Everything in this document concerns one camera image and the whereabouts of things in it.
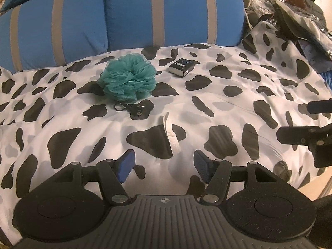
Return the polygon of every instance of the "gray ribbed plate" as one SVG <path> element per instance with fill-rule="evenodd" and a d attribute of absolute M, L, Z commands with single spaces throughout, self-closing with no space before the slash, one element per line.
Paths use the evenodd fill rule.
<path fill-rule="evenodd" d="M 268 243 L 235 230 L 220 209 L 199 204 L 190 195 L 144 196 L 111 209 L 88 235 L 63 243 L 25 238 L 15 249 L 306 249 L 305 238 Z"/>

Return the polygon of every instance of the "white elastic band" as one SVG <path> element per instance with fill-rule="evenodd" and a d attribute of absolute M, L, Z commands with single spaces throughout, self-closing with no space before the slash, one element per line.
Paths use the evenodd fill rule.
<path fill-rule="evenodd" d="M 172 129 L 172 120 L 171 120 L 169 112 L 167 112 L 166 115 L 163 117 L 163 125 L 164 125 L 164 130 L 165 130 L 166 136 L 169 141 L 169 145 L 171 146 L 172 154 L 176 155 L 176 154 L 180 153 L 181 147 L 180 147 L 179 141 L 176 138 L 176 135 Z"/>

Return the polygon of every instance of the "mattress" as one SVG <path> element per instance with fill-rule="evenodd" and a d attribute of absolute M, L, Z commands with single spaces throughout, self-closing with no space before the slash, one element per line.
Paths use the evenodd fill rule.
<path fill-rule="evenodd" d="M 96 84 L 107 61 L 128 53 L 141 53 L 157 69 L 156 89 L 139 117 L 116 112 Z M 196 64 L 184 78 L 168 72 L 180 58 Z M 130 196 L 198 198 L 205 185 L 193 165 L 196 149 L 233 165 L 257 161 L 295 188 L 324 171 L 313 166 L 307 147 L 280 144 L 276 131 L 331 123 L 330 114 L 306 110 L 309 101 L 332 97 L 331 90 L 266 22 L 237 47 L 119 50 L 14 75 L 1 68 L 0 83 L 0 227 L 11 244 L 21 238 L 12 224 L 17 201 L 74 161 L 93 166 L 134 149 L 136 165 L 123 184 Z M 162 125 L 167 112 L 181 148 L 176 155 Z M 96 183 L 86 189 L 100 195 Z"/>

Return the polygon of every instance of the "small black box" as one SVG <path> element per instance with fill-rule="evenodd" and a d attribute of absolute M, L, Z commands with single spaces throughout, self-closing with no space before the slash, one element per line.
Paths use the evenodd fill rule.
<path fill-rule="evenodd" d="M 195 62 L 181 58 L 169 66 L 169 72 L 184 77 L 195 67 Z"/>

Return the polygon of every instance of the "beige stripe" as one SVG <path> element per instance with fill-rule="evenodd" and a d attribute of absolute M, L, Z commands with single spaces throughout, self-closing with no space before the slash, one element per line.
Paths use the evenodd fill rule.
<path fill-rule="evenodd" d="M 217 41 L 217 4 L 215 0 L 206 0 L 208 7 L 208 44 L 215 44 Z"/>
<path fill-rule="evenodd" d="M 52 9 L 52 46 L 57 66 L 66 65 L 62 48 L 62 8 L 64 0 L 54 0 Z"/>
<path fill-rule="evenodd" d="M 151 0 L 151 6 L 153 46 L 163 47 L 165 43 L 164 0 Z"/>
<path fill-rule="evenodd" d="M 10 37 L 10 51 L 12 53 L 13 65 L 16 72 L 22 71 L 23 66 L 21 63 L 20 50 L 19 50 L 19 12 L 21 6 L 13 9 L 10 17 L 9 37 Z"/>

